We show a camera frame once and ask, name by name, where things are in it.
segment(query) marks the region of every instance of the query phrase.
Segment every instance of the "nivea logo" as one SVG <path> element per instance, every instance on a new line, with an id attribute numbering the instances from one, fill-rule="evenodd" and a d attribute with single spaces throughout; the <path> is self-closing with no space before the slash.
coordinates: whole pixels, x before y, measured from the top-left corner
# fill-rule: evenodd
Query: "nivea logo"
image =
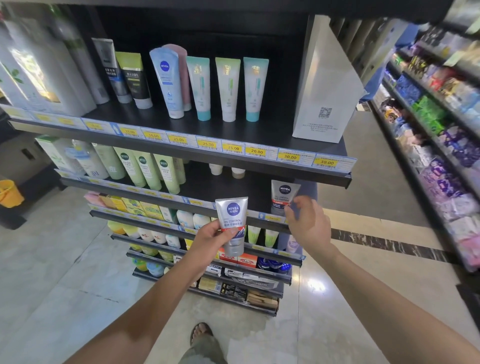
<path id="1" fill-rule="evenodd" d="M 240 206 L 236 202 L 232 202 L 227 206 L 227 212 L 231 216 L 236 216 L 240 213 Z"/>
<path id="2" fill-rule="evenodd" d="M 168 64 L 167 61 L 161 61 L 160 62 L 160 68 L 162 71 L 168 71 L 170 69 L 170 65 Z"/>
<path id="3" fill-rule="evenodd" d="M 289 185 L 284 184 L 283 186 L 280 186 L 280 193 L 281 194 L 289 194 L 290 192 L 292 192 L 292 189 L 290 188 Z"/>

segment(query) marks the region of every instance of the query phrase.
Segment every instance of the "forearm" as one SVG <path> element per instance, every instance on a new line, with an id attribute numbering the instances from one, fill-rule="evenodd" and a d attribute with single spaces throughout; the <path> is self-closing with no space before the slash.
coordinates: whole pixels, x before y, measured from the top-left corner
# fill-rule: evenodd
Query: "forearm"
<path id="1" fill-rule="evenodd" d="M 334 245 L 309 253 L 390 363 L 480 362 L 480 352 L 467 340 L 354 264 Z"/>
<path id="2" fill-rule="evenodd" d="M 65 363 L 143 363 L 180 299 L 199 274 L 197 265 L 185 256 L 141 299 Z"/>

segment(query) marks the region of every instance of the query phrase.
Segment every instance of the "pink tube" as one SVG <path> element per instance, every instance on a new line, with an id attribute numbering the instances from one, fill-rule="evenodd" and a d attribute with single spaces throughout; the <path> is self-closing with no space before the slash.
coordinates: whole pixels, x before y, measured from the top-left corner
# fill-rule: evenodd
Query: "pink tube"
<path id="1" fill-rule="evenodd" d="M 192 103 L 190 102 L 190 78 L 188 76 L 187 68 L 187 50 L 176 44 L 166 44 L 162 48 L 168 48 L 176 52 L 179 55 L 179 69 L 180 69 L 180 86 L 181 86 L 181 98 L 183 100 L 183 111 L 189 111 L 192 109 Z"/>

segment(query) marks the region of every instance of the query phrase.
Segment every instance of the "person's right hand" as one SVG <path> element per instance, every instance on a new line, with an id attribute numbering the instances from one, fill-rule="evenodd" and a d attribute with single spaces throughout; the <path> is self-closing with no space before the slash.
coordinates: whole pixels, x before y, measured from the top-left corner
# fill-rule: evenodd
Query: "person's right hand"
<path id="1" fill-rule="evenodd" d="M 318 203 L 308 196 L 297 196 L 293 202 L 300 209 L 298 220 L 293 210 L 285 207 L 285 216 L 292 235 L 310 254 L 319 252 L 328 259 L 333 258 L 331 255 L 337 249 L 330 242 L 330 218 L 324 214 Z"/>

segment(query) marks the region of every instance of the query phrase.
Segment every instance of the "gray pants leg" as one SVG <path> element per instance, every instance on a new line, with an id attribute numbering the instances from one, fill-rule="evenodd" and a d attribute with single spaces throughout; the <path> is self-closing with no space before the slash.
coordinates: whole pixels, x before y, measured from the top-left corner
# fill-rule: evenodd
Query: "gray pants leg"
<path id="1" fill-rule="evenodd" d="M 210 335 L 201 335 L 194 339 L 179 364 L 208 363 L 204 358 L 210 359 L 214 364 L 228 364 L 223 357 L 220 344 Z"/>

